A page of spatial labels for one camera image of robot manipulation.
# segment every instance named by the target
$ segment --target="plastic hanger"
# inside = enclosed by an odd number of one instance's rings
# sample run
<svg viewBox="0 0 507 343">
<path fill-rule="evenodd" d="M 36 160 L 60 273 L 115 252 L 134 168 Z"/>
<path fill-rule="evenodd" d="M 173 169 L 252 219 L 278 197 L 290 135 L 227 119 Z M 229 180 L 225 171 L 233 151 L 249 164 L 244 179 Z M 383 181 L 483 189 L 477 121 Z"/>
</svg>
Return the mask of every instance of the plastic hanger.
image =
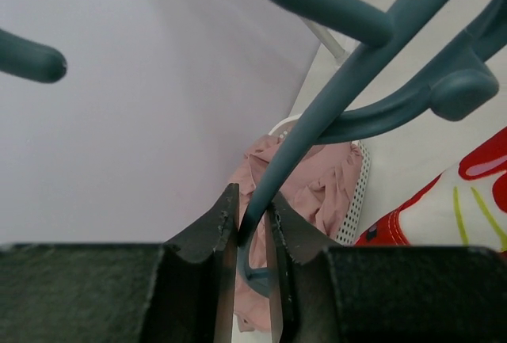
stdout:
<svg viewBox="0 0 507 343">
<path fill-rule="evenodd" d="M 0 71 L 41 83 L 54 83 L 67 72 L 65 57 L 54 48 L 0 29 Z"/>
<path fill-rule="evenodd" d="M 273 157 L 246 209 L 238 232 L 238 271 L 254 291 L 264 296 L 269 295 L 268 272 L 266 268 L 250 267 L 252 237 L 272 198 L 310 147 L 378 135 L 403 125 L 428 108 L 447 120 L 462 119 L 497 93 L 498 83 L 484 62 L 507 40 L 506 0 L 492 0 L 401 89 L 372 105 L 344 112 L 447 0 L 397 0 L 387 13 L 380 12 L 383 15 L 359 6 L 356 2 L 360 0 L 273 1 L 364 43 L 300 117 Z M 344 21 L 341 18 L 345 13 L 362 16 Z M 354 24 L 360 19 L 363 24 Z M 379 38 L 367 40 L 364 37 L 368 33 Z"/>
</svg>

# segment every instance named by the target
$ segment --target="pink cloth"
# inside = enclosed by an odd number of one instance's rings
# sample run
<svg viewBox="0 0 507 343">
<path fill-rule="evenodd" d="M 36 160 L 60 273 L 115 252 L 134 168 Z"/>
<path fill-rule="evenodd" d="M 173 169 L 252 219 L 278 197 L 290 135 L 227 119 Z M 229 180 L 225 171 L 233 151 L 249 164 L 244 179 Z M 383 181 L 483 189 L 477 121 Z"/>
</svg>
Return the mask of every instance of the pink cloth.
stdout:
<svg viewBox="0 0 507 343">
<path fill-rule="evenodd" d="M 282 139 L 265 135 L 244 154 L 229 180 L 239 183 L 239 218 Z M 281 188 L 288 203 L 324 234 L 336 238 L 354 195 L 362 164 L 360 149 L 351 143 L 312 147 Z M 266 266 L 264 217 L 253 237 L 252 268 Z M 240 331 L 271 330 L 268 299 L 258 295 L 236 275 L 234 312 Z"/>
</svg>

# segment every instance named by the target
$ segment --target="laundry basket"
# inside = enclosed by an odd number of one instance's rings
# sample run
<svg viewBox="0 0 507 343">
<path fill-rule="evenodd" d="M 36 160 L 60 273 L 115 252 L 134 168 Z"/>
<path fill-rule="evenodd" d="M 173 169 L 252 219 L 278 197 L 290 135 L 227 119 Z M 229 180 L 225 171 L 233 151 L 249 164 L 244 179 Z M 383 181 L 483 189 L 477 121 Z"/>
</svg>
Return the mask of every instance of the laundry basket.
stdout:
<svg viewBox="0 0 507 343">
<path fill-rule="evenodd" d="M 301 115 L 290 116 L 283 119 L 278 123 L 269 133 L 269 135 L 276 135 L 283 139 L 288 131 L 294 126 Z M 338 230 L 338 234 L 335 237 L 336 241 L 344 246 L 350 246 L 356 241 L 357 225 L 359 224 L 359 218 L 361 215 L 361 208 L 363 206 L 364 193 L 366 191 L 366 184 L 368 182 L 368 174 L 370 170 L 370 152 L 361 141 L 353 141 L 353 144 L 357 145 L 361 154 L 363 155 L 363 164 L 361 166 L 361 172 L 359 180 L 357 181 L 356 190 L 354 191 L 354 197 L 350 203 L 347 215 L 343 220 L 343 224 Z"/>
</svg>

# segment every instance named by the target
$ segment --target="white floor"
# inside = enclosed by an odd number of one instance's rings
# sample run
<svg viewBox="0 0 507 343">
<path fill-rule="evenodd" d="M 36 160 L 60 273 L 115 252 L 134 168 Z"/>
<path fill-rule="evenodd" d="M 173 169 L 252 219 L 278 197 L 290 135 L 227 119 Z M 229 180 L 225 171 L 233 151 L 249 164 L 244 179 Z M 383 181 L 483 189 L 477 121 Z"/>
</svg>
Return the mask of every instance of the white floor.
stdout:
<svg viewBox="0 0 507 343">
<path fill-rule="evenodd" d="M 394 0 L 365 0 L 386 10 Z M 353 102 L 358 108 L 394 92 L 427 63 L 489 0 L 451 0 Z M 341 40 L 346 49 L 353 41 Z M 465 120 L 451 123 L 426 112 L 386 135 L 365 140 L 372 166 L 358 233 L 364 231 L 439 172 L 507 125 L 507 49 L 488 66 L 501 84 L 496 98 Z M 291 115 L 301 113 L 336 71 L 333 56 L 321 46 Z M 267 342 L 268 334 L 233 334 L 234 342 Z"/>
</svg>

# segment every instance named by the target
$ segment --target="wall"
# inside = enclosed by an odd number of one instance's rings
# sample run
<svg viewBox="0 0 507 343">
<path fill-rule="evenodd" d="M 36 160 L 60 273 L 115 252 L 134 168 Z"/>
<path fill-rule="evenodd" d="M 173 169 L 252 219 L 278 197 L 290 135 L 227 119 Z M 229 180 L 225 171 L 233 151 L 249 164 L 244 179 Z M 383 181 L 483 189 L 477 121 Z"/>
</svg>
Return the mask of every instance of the wall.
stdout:
<svg viewBox="0 0 507 343">
<path fill-rule="evenodd" d="M 0 0 L 59 48 L 46 86 L 0 74 L 0 242 L 162 241 L 288 114 L 317 48 L 267 0 Z"/>
</svg>

